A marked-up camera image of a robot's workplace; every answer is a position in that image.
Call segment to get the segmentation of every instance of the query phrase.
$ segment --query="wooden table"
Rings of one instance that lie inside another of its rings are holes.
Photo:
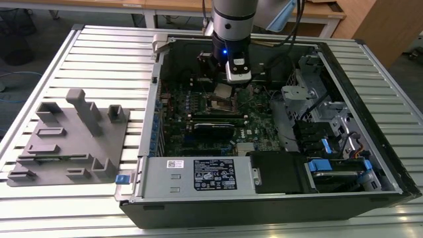
[[[205,0],[207,15],[211,15],[212,0]],[[93,12],[116,12],[145,15],[147,28],[156,28],[157,15],[203,16],[201,0],[0,0],[0,7],[33,8],[48,10],[73,10]],[[295,22],[296,9],[290,22]],[[324,3],[307,3],[302,23],[323,24],[320,37],[330,38],[344,19],[343,12],[334,12]]]

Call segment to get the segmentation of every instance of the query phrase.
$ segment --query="small circuit board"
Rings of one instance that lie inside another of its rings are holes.
[[[161,88],[164,156],[244,156],[244,148],[282,149],[263,86],[250,84],[233,92],[228,85],[208,91],[181,84]]]

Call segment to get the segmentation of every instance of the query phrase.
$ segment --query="blue tab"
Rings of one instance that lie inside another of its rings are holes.
[[[314,162],[308,162],[308,168],[311,172],[315,172],[318,170]]]
[[[328,140],[327,139],[322,139],[322,142],[323,142],[323,145],[324,145],[326,153],[331,154],[332,150],[331,150],[331,147],[330,147]]]
[[[364,166],[366,166],[366,170],[371,170],[372,169],[372,165],[370,160],[364,160]]]
[[[308,162],[308,167],[311,172],[332,170],[330,160],[327,159],[314,159],[311,162]]]
[[[131,183],[131,176],[129,175],[117,175],[115,184],[125,185]]]

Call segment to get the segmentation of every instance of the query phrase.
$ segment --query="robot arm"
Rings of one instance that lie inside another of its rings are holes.
[[[248,46],[254,24],[282,31],[294,7],[295,0],[213,0],[212,58],[229,84],[251,80]]]

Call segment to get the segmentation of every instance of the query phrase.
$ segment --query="aluminum table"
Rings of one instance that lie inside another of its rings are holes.
[[[85,184],[8,187],[40,102],[65,102],[71,87],[83,88],[99,108],[120,104],[131,109],[121,170],[136,167],[145,99],[153,59],[152,36],[172,31],[84,26],[73,29],[0,143],[0,237],[263,237],[416,238],[423,234],[423,197],[392,208],[375,209],[347,221],[291,223],[205,229],[139,229],[117,206],[116,185]],[[274,35],[252,35],[283,39]],[[354,40],[326,41],[418,186],[423,187],[423,116],[366,45]],[[131,193],[131,186],[123,188]]]

